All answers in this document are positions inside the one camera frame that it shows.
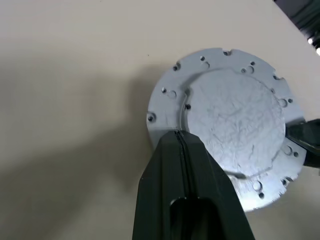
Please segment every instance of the circular metal plate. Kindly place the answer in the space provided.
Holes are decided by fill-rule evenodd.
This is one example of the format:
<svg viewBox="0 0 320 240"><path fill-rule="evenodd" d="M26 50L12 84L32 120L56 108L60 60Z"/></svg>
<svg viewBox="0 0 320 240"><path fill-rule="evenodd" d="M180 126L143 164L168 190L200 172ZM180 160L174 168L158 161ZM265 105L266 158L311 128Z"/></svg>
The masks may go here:
<svg viewBox="0 0 320 240"><path fill-rule="evenodd" d="M178 61L155 86L147 113L154 147L172 129L197 135L245 211L272 203L298 177L306 151L285 129L303 120L286 80L268 63L221 48Z"/></svg>

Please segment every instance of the black object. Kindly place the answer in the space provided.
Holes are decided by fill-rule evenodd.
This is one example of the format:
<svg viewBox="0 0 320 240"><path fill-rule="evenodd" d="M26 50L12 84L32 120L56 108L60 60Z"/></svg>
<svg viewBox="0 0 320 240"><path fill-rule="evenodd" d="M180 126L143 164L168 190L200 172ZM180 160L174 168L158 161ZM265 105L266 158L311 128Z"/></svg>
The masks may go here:
<svg viewBox="0 0 320 240"><path fill-rule="evenodd" d="M254 240L235 189L203 142L159 141L139 182L133 240Z"/></svg>
<svg viewBox="0 0 320 240"><path fill-rule="evenodd" d="M320 168L320 119L289 126L286 137L306 149L305 166Z"/></svg>

